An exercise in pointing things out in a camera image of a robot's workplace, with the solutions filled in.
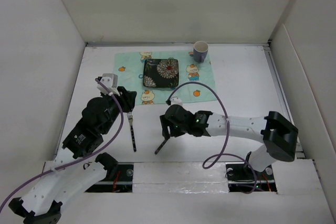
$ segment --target gray mug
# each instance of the gray mug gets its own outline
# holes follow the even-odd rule
[[[194,44],[194,60],[203,63],[208,54],[209,46],[204,41],[198,41]]]

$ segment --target black square plate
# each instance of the black square plate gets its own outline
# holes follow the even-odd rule
[[[178,62],[175,59],[147,59],[143,67],[143,85],[150,88],[177,87]]]

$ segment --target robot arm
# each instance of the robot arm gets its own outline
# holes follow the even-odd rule
[[[280,113],[270,111],[268,116],[260,118],[239,118],[230,116],[230,136],[248,138],[263,143],[254,152],[247,155],[247,160],[254,170],[262,172],[277,160],[292,162],[298,129]],[[156,154],[171,136],[185,133],[199,136],[226,135],[227,121],[223,115],[211,111],[197,111],[195,114],[185,110],[181,104],[171,105],[166,113],[160,116],[164,142],[156,150]]]
[[[117,87],[117,76],[103,74],[99,77],[116,99],[123,112],[130,112],[135,105],[135,91]],[[102,135],[107,134],[120,114],[114,99],[105,89],[98,85],[101,97],[91,99],[82,111],[82,118],[65,138],[53,161],[46,162],[45,170],[53,170],[21,198],[14,198],[10,209],[25,218],[25,224],[56,224],[66,205],[79,193],[84,192],[105,177],[113,176],[118,162],[107,153],[99,154],[96,162],[82,171],[76,179],[69,177],[77,165],[57,169],[80,158],[92,155],[103,142]]]

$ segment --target white wall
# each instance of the white wall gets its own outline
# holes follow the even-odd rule
[[[0,201],[52,157],[84,46],[61,0],[0,0]]]
[[[85,41],[267,42],[288,0],[63,0]]]
[[[295,0],[271,48],[304,151],[336,217],[336,0]]]

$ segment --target placemat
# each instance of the placemat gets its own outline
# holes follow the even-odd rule
[[[194,61],[193,52],[183,51],[153,51],[126,52],[116,54],[113,73],[118,75],[118,85],[127,90],[136,91],[135,105],[149,105],[165,103],[173,89],[158,89],[144,87],[142,82],[143,66],[146,59],[177,59],[180,72],[180,82],[201,82],[216,90],[214,74],[211,67],[210,55],[203,63]],[[180,88],[174,96],[178,96],[183,103],[214,101],[214,95],[201,85],[186,85]]]

